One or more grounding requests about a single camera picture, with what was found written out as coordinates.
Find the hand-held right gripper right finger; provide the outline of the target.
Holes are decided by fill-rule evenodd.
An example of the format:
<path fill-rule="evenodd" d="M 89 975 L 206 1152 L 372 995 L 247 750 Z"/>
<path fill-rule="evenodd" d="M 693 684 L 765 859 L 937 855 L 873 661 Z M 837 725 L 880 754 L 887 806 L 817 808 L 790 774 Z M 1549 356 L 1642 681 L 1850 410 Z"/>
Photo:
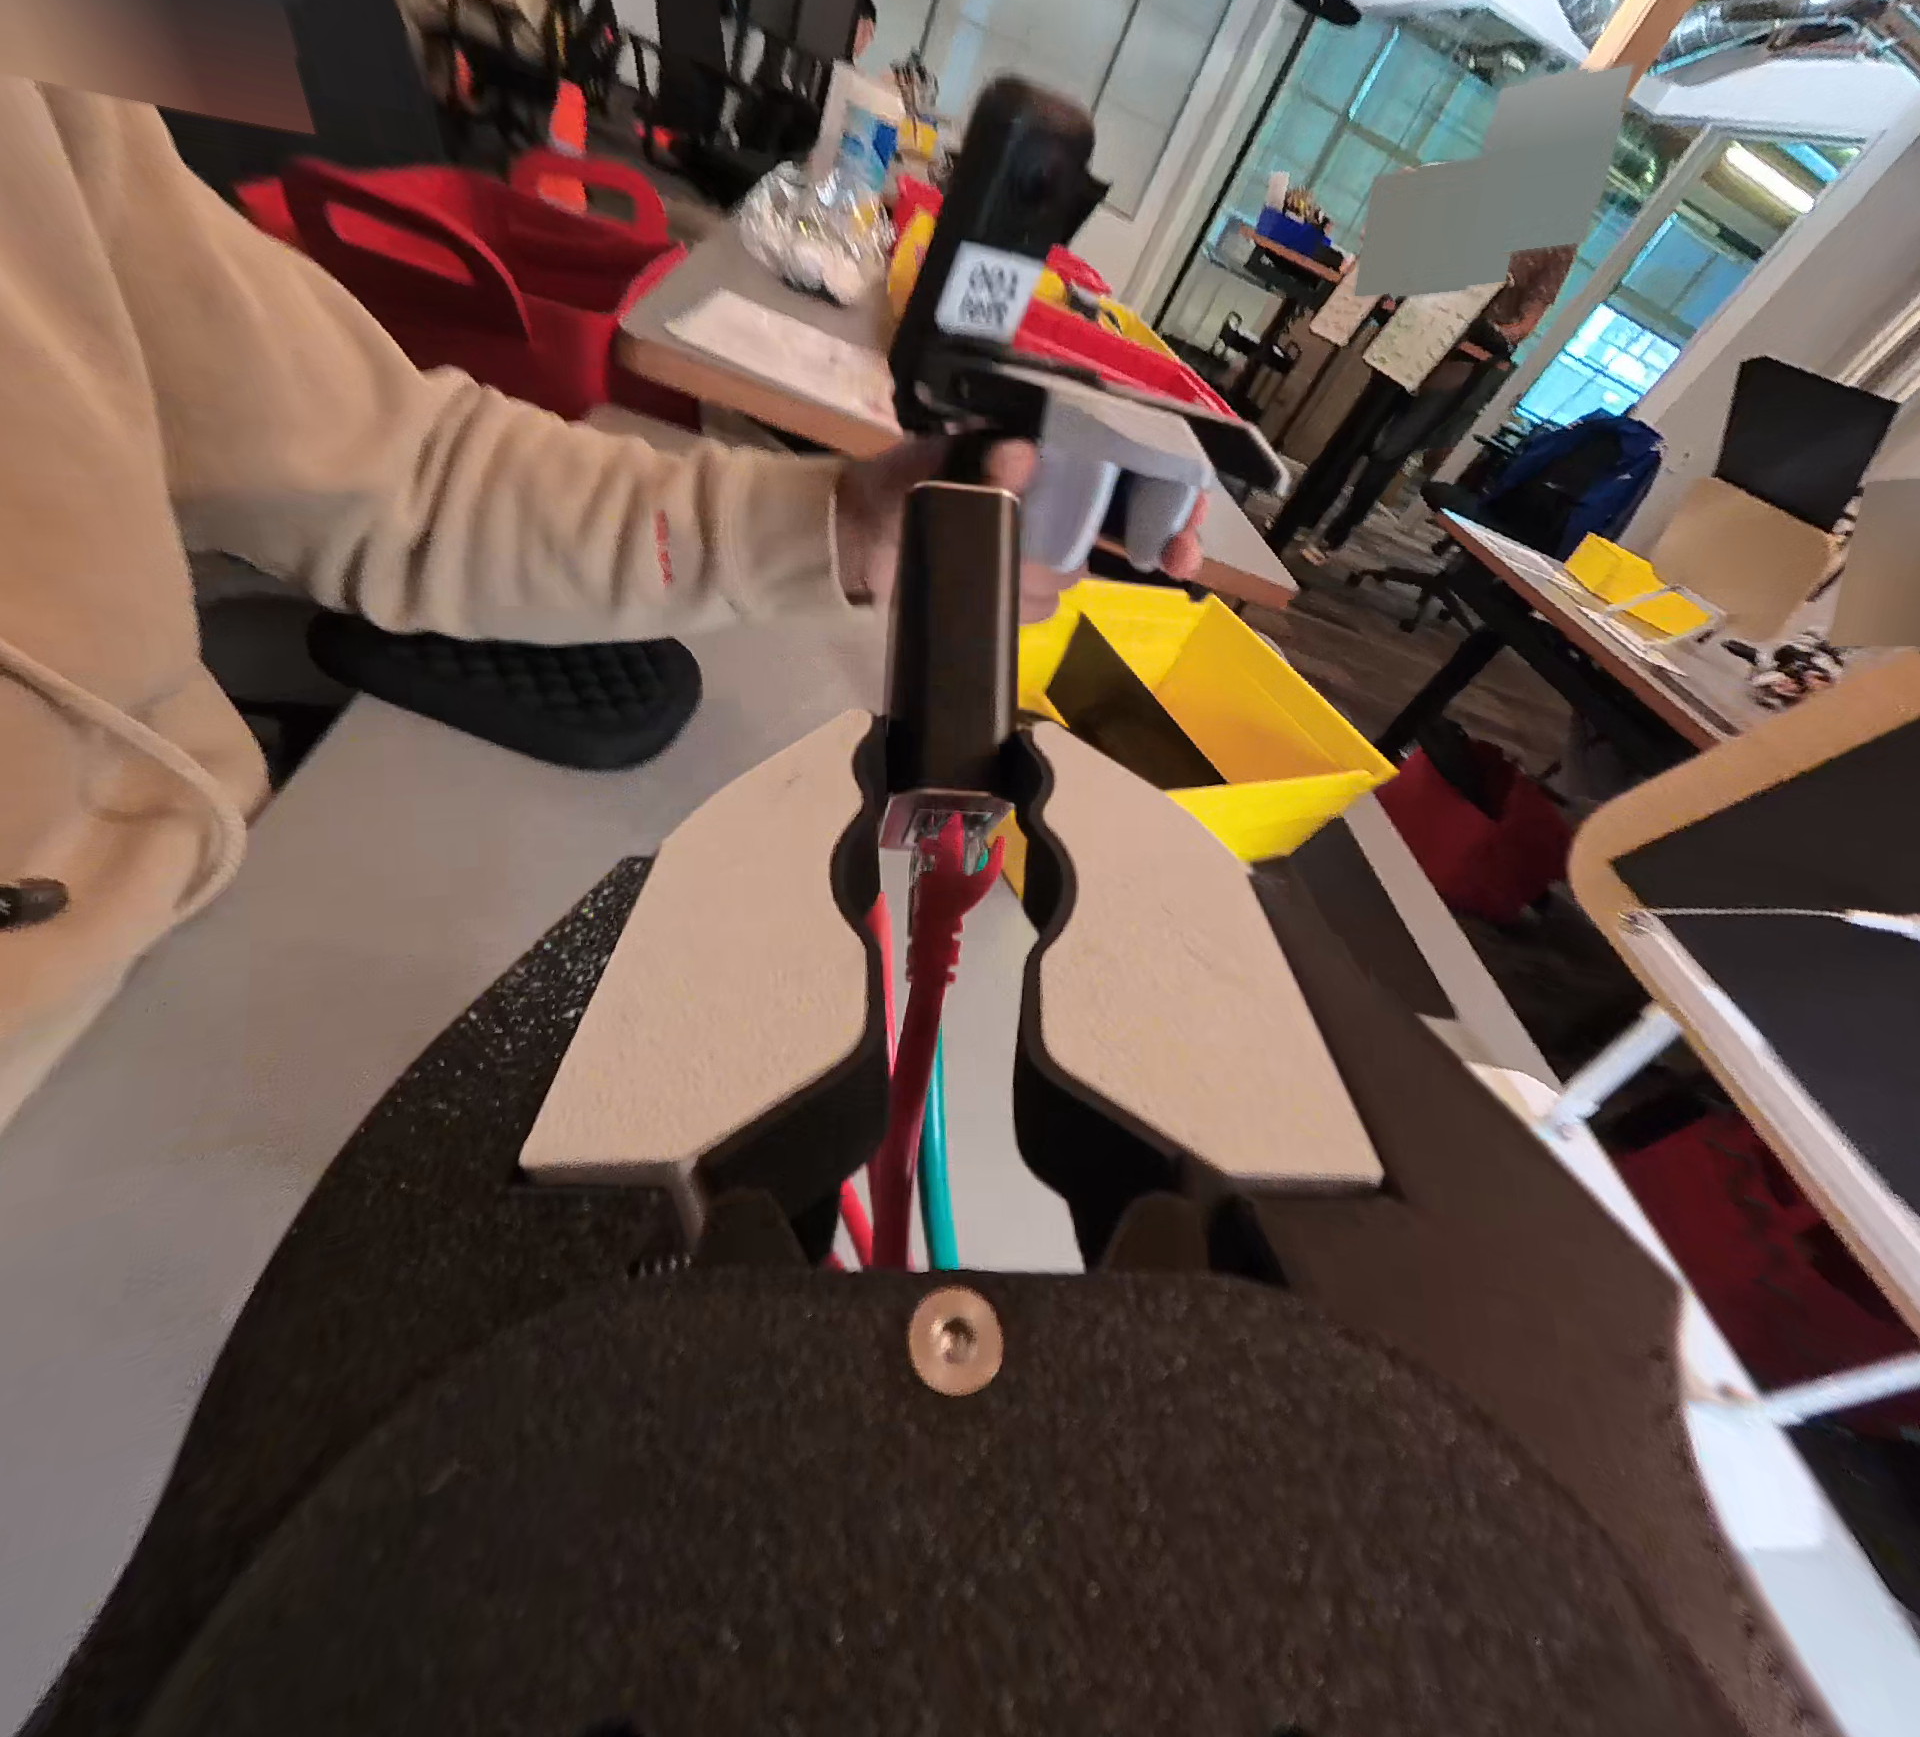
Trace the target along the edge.
<path fill-rule="evenodd" d="M 1379 1188 L 1381 1155 L 1250 868 L 1063 725 L 1027 741 L 1034 1066 L 1180 1173 L 1252 1194 Z"/>

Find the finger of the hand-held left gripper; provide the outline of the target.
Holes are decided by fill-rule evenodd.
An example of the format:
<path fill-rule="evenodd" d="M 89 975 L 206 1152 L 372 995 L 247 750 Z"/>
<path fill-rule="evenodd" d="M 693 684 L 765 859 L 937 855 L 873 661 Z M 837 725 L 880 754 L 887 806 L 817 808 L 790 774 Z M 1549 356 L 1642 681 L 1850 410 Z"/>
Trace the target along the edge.
<path fill-rule="evenodd" d="M 1034 363 L 1030 380 L 1047 398 L 1034 432 L 1034 497 L 1098 497 L 1123 476 L 1199 485 L 1200 461 L 1236 485 L 1272 488 L 1282 478 L 1282 461 L 1236 415 L 1200 412 L 1054 363 Z"/>

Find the yellow plastic bin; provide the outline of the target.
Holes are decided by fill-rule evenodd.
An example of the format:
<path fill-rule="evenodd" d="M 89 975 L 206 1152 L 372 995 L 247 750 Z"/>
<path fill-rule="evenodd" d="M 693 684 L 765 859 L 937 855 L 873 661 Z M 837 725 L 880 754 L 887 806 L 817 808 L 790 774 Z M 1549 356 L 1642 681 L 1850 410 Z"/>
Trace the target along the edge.
<path fill-rule="evenodd" d="M 1217 767 L 1220 786 L 1166 794 L 1238 861 L 1292 856 L 1398 773 L 1270 639 L 1220 598 L 1175 589 L 1089 578 L 1048 621 L 1022 627 L 1025 719 L 1063 725 L 1045 700 L 1045 684 L 1074 617 L 1094 623 Z"/>

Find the black ethernet splitter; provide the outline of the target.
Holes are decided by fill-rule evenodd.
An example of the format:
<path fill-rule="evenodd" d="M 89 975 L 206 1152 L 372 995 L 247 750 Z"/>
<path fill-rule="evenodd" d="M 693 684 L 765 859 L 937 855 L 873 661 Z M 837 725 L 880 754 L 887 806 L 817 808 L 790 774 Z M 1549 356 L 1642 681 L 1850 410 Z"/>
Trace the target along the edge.
<path fill-rule="evenodd" d="M 914 850 L 949 817 L 997 824 L 1017 729 L 1021 513 L 1015 495 L 919 485 L 889 625 L 880 842 Z"/>

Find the red parts bin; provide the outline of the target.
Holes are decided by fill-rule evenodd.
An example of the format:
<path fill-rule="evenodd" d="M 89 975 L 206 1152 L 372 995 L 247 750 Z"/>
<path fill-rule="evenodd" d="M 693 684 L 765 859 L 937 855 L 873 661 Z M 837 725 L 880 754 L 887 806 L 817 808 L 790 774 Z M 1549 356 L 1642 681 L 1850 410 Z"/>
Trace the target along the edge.
<path fill-rule="evenodd" d="M 1012 349 L 1160 404 L 1219 420 L 1235 417 L 1212 384 L 1065 245 L 1050 248 Z"/>

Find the clear plastic bag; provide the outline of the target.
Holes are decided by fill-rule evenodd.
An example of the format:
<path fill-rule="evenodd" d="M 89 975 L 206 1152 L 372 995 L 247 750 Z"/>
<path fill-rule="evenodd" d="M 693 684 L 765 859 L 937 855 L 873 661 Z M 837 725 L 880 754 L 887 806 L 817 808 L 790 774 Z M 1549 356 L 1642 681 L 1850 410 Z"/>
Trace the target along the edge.
<path fill-rule="evenodd" d="M 896 231 L 880 197 L 840 171 L 814 178 L 785 161 L 733 213 L 736 234 L 769 274 L 793 291 L 850 308 L 878 288 Z"/>

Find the black divider plate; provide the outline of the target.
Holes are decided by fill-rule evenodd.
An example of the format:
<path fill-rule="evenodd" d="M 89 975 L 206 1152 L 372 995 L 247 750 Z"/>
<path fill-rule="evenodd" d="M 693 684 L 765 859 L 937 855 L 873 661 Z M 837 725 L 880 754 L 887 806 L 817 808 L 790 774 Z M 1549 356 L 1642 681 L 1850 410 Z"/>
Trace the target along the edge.
<path fill-rule="evenodd" d="M 1163 793 L 1225 784 L 1219 769 L 1089 617 L 1073 617 L 1045 700 L 1074 739 Z"/>

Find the black office chair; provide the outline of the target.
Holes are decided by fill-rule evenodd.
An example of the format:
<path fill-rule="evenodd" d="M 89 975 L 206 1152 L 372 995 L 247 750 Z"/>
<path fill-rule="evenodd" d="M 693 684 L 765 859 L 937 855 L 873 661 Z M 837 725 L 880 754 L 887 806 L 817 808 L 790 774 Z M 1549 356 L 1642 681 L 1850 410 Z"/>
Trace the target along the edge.
<path fill-rule="evenodd" d="M 1416 531 L 1424 534 L 1422 556 L 1419 560 L 1375 560 L 1346 573 L 1346 589 L 1365 589 L 1372 585 L 1385 590 L 1405 593 L 1405 596 L 1410 598 L 1405 609 L 1396 609 L 1396 628 L 1405 635 L 1419 632 L 1434 613 L 1441 613 L 1442 621 L 1449 621 L 1447 595 L 1455 589 L 1455 578 L 1461 575 L 1467 560 L 1464 551 L 1453 534 L 1453 526 L 1447 524 L 1447 519 L 1455 516 L 1458 520 L 1476 520 L 1476 515 L 1482 511 L 1484 497 L 1484 490 L 1469 487 L 1464 478 L 1434 478 L 1422 488 L 1421 505 L 1427 519 Z"/>

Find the black floor lamp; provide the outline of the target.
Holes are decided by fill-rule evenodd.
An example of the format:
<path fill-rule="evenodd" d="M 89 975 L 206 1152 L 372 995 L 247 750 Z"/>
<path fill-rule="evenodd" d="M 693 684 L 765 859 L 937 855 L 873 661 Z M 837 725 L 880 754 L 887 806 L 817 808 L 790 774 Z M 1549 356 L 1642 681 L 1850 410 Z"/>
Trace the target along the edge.
<path fill-rule="evenodd" d="M 1313 40 L 1313 34 L 1320 25 L 1332 25 L 1334 31 L 1355 29 L 1362 18 L 1360 8 L 1355 0 L 1286 0 L 1295 8 L 1295 32 L 1291 42 L 1285 47 L 1285 55 L 1278 60 L 1281 65 L 1267 83 L 1259 107 L 1252 108 L 1246 116 L 1245 131 L 1238 137 L 1236 148 L 1232 150 L 1229 162 L 1220 169 L 1219 184 L 1212 190 L 1212 200 L 1206 208 L 1206 214 L 1199 220 L 1189 246 L 1179 262 L 1179 267 L 1164 279 L 1164 291 L 1159 302 L 1159 308 L 1153 314 L 1153 324 L 1156 328 L 1164 327 L 1175 308 L 1177 299 L 1183 295 L 1183 286 L 1189 279 L 1189 273 L 1195 269 L 1199 256 L 1205 251 L 1205 245 L 1212 237 L 1215 220 L 1231 211 L 1235 200 L 1235 188 L 1240 172 L 1245 171 L 1250 155 L 1260 145 L 1263 131 L 1275 107 L 1285 94 L 1295 68 Z"/>

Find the blue backpack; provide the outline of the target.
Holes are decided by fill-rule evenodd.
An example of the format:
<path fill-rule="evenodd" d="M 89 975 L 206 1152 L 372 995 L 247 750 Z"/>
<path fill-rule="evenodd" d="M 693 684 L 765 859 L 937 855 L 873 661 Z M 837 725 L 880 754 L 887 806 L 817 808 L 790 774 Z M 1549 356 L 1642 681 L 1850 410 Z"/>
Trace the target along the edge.
<path fill-rule="evenodd" d="M 1632 415 L 1542 429 L 1486 485 L 1476 522 L 1566 562 L 1588 537 L 1620 537 L 1660 478 L 1665 450 L 1662 434 Z"/>

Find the small yellow bin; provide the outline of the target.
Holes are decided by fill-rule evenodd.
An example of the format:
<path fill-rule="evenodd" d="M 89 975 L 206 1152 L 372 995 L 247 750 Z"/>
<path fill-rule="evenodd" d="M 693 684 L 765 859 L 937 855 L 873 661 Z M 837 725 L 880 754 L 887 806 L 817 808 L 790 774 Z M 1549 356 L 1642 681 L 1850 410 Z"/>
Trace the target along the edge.
<path fill-rule="evenodd" d="M 1662 578 L 1654 565 L 1588 533 L 1562 562 L 1564 576 L 1601 618 L 1651 644 L 1681 644 L 1710 635 L 1724 613 Z"/>

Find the cardboard sheet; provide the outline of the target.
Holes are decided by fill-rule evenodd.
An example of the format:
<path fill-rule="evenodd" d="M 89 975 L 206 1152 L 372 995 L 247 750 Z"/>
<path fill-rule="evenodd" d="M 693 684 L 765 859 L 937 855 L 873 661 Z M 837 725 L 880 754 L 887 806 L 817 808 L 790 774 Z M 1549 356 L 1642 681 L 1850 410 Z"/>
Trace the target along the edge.
<path fill-rule="evenodd" d="M 1697 478 L 1651 551 L 1660 581 L 1749 642 L 1783 637 L 1838 554 L 1833 533 L 1721 478 Z"/>

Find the red storage basket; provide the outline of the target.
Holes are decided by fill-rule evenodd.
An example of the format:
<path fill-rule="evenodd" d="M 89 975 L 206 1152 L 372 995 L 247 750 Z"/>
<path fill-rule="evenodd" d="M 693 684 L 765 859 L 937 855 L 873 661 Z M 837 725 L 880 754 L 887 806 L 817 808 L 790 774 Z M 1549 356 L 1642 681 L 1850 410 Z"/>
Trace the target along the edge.
<path fill-rule="evenodd" d="M 637 374 L 616 346 L 629 311 L 688 255 L 637 169 L 553 148 L 523 152 L 506 178 L 308 156 L 234 194 L 420 371 L 457 369 L 571 422 L 616 407 L 703 429 L 696 398 Z"/>

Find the black monitor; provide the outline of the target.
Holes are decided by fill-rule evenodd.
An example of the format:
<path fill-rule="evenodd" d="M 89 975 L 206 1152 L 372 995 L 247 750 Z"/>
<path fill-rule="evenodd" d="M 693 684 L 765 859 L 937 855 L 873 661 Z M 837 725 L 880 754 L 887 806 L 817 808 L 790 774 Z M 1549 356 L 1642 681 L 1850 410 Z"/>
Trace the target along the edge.
<path fill-rule="evenodd" d="M 1834 533 L 1899 412 L 1869 388 L 1771 356 L 1742 360 L 1713 476 Z"/>

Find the person's beige hoodie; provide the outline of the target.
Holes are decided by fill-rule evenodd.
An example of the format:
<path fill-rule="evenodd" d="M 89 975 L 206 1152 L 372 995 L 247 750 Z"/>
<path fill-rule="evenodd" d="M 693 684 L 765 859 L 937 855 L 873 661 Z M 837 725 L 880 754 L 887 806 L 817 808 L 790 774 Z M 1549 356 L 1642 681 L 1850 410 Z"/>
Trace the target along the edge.
<path fill-rule="evenodd" d="M 5 1121 L 156 940 L 227 891 L 271 793 L 205 661 L 171 488 L 180 394 L 410 360 L 180 161 L 152 107 L 5 80 Z"/>

